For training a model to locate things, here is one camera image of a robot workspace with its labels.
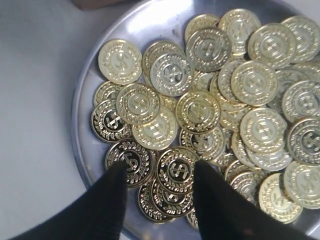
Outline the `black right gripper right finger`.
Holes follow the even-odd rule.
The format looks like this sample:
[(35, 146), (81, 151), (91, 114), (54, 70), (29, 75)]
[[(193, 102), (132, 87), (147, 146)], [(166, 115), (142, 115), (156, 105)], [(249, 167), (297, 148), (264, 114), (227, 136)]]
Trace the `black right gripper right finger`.
[(302, 240), (231, 188), (205, 161), (194, 167), (193, 201), (203, 240)]

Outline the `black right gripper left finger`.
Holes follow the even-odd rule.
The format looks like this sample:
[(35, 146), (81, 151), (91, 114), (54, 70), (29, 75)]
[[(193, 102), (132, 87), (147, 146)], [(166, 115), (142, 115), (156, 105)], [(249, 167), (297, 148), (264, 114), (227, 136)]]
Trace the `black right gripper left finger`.
[(114, 163), (79, 199), (55, 216), (52, 240), (118, 240), (127, 204), (126, 165)]

